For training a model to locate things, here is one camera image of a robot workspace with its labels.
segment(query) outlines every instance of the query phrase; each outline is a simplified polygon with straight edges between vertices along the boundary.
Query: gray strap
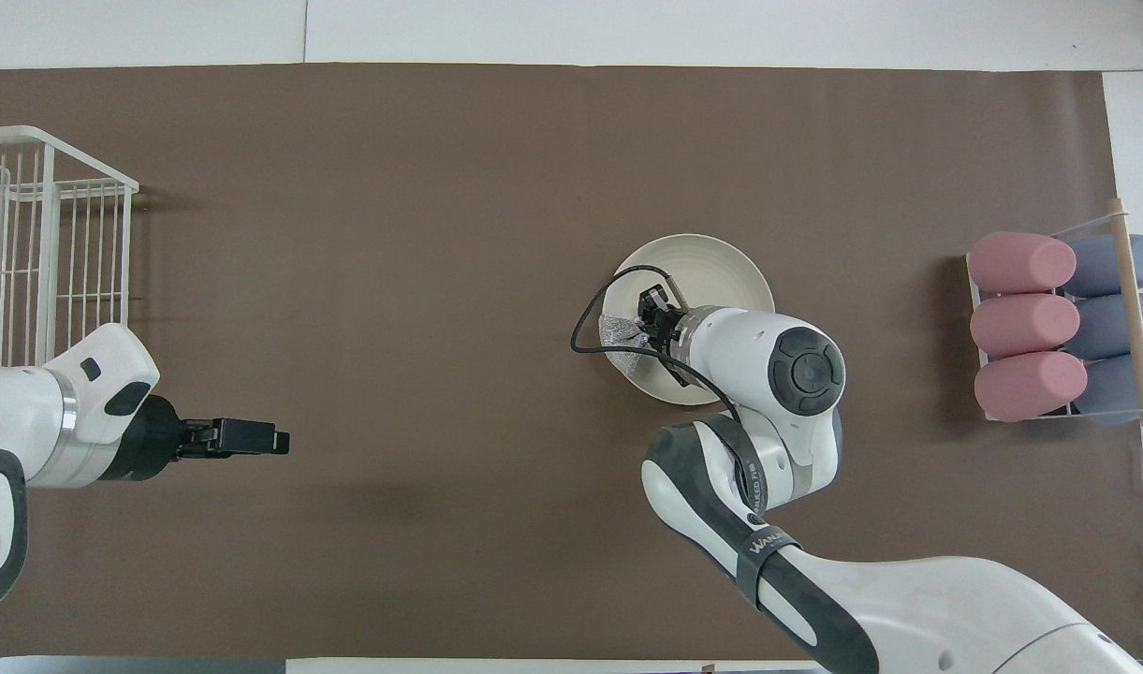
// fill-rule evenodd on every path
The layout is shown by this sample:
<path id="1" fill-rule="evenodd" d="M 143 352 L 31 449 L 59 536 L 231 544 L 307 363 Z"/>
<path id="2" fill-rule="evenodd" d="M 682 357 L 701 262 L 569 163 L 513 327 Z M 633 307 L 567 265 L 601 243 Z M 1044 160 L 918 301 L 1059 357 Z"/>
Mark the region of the gray strap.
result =
<path id="1" fill-rule="evenodd" d="M 758 576 L 762 565 L 783 546 L 799 546 L 794 538 L 776 525 L 758 529 L 737 548 L 737 584 L 738 592 L 746 601 L 758 609 Z"/>
<path id="2" fill-rule="evenodd" d="M 743 484 L 745 486 L 743 499 L 750 509 L 754 511 L 754 515 L 762 516 L 764 512 L 767 512 L 767 475 L 762 472 L 762 460 L 759 460 L 750 435 L 737 422 L 725 417 L 725 415 L 713 414 L 702 418 L 701 422 L 711 427 L 721 443 L 733 452 L 737 467 L 742 470 Z"/>

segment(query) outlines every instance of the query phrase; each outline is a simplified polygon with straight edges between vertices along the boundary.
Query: black cable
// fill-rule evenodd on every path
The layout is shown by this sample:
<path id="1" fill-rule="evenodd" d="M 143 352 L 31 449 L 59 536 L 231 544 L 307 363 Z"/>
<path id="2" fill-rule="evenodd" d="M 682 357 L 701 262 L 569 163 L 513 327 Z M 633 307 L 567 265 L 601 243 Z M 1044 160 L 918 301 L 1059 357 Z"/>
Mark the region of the black cable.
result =
<path id="1" fill-rule="evenodd" d="M 580 338 L 580 331 L 581 329 L 583 329 L 583 324 L 588 322 L 588 315 L 592 312 L 592 308 L 597 306 L 597 303 L 600 302 L 600 298 L 604 298 L 605 292 L 608 291 L 608 288 L 613 286 L 613 283 L 616 282 L 618 278 L 625 276 L 625 274 L 632 272 L 655 272 L 660 274 L 662 278 L 665 278 L 669 284 L 672 282 L 670 280 L 669 273 L 664 272 L 664 270 L 657 268 L 654 265 L 633 265 L 623 268 L 622 272 L 613 274 L 613 278 L 609 278 L 608 282 L 601 286 L 600 290 L 597 290 L 596 298 L 592 298 L 592 302 L 588 304 L 588 308 L 583 310 L 583 315 L 581 315 L 580 320 L 575 323 L 575 329 L 572 330 L 572 351 L 575 351 L 575 353 L 577 354 L 607 354 L 607 353 L 642 354 L 644 356 L 654 356 L 662 362 L 670 362 L 674 364 L 674 367 L 680 368 L 680 370 L 687 371 L 688 375 L 694 376 L 697 382 L 704 384 L 704 387 L 708 387 L 709 392 L 712 392 L 712 394 L 716 394 L 717 398 L 720 398 L 721 402 L 725 402 L 725 407 L 729 411 L 729 415 L 730 417 L 733 417 L 734 422 L 737 422 L 738 426 L 742 425 L 742 418 L 737 416 L 737 407 L 734 407 L 733 401 L 729 400 L 729 396 L 726 396 L 725 392 L 722 392 L 721 388 L 717 386 L 717 384 L 710 382 L 708 376 L 701 375 L 700 371 L 694 370 L 694 368 L 692 368 L 686 362 L 677 358 L 672 358 L 669 354 L 662 353 L 662 351 L 642 350 L 639 348 L 638 346 L 576 345 L 576 340 Z M 682 304 L 684 299 L 679 298 L 679 302 L 680 304 Z"/>

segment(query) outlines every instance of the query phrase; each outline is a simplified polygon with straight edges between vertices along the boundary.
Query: white floor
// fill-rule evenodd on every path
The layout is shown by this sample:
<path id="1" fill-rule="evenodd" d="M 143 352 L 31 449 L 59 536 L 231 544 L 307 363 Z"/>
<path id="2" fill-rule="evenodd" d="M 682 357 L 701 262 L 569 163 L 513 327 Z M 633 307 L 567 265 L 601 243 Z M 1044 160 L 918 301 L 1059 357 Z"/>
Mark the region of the white floor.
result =
<path id="1" fill-rule="evenodd" d="M 1143 231 L 1143 0 L 0 0 L 0 69 L 302 61 L 1105 71 Z"/>

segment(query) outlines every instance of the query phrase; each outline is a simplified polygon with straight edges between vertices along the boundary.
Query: beige plate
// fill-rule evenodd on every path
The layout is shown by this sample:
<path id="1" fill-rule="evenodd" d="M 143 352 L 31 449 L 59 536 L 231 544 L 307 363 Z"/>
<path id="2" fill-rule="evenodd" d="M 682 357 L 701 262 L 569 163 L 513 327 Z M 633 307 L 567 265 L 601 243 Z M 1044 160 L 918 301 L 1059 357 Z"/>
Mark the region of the beige plate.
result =
<path id="1" fill-rule="evenodd" d="M 711 235 L 664 235 L 626 257 L 617 272 L 633 265 L 664 268 L 672 274 L 684 298 L 694 307 L 716 304 L 721 307 L 775 311 L 772 288 L 750 257 Z M 655 272 L 634 272 L 620 278 L 605 294 L 604 313 L 620 319 L 637 319 L 639 295 L 657 282 L 665 287 L 662 276 Z M 666 375 L 657 359 L 649 356 L 642 356 L 639 368 L 628 379 L 642 392 L 679 406 L 703 406 L 717 401 L 717 396 L 706 388 L 680 386 L 672 376 Z"/>

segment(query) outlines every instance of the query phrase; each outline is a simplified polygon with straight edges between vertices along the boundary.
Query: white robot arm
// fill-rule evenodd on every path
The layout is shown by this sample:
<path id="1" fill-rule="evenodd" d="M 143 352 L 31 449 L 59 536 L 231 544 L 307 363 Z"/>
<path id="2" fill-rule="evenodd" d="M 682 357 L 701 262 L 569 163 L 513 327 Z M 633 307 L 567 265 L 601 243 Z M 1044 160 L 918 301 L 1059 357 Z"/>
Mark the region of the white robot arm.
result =
<path id="1" fill-rule="evenodd" d="M 728 394 L 732 411 L 664 427 L 642 463 L 645 494 L 808 656 L 834 674 L 1143 673 L 1081 615 L 1002 564 L 832 562 L 768 524 L 769 508 L 836 476 L 840 351 L 801 320 L 684 312 L 665 299 L 662 287 L 640 299 L 649 345 L 681 383 Z M 575 346 L 575 337 L 572 346 L 599 351 Z"/>
<path id="2" fill-rule="evenodd" d="M 0 367 L 0 601 L 26 556 L 26 487 L 145 480 L 181 458 L 287 454 L 270 423 L 181 422 L 138 337 L 103 324 L 41 367 Z"/>

